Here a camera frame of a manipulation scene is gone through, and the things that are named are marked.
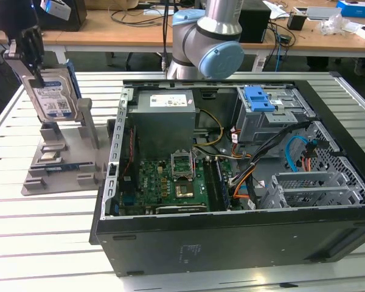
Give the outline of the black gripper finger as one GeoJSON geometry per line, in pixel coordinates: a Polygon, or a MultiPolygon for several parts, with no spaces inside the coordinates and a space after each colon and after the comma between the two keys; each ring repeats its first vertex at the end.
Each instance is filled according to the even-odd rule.
{"type": "Polygon", "coordinates": [[[33,86],[43,88],[44,80],[41,75],[41,68],[43,67],[44,46],[41,29],[38,25],[21,32],[20,48],[23,63],[35,79],[33,86]]]}

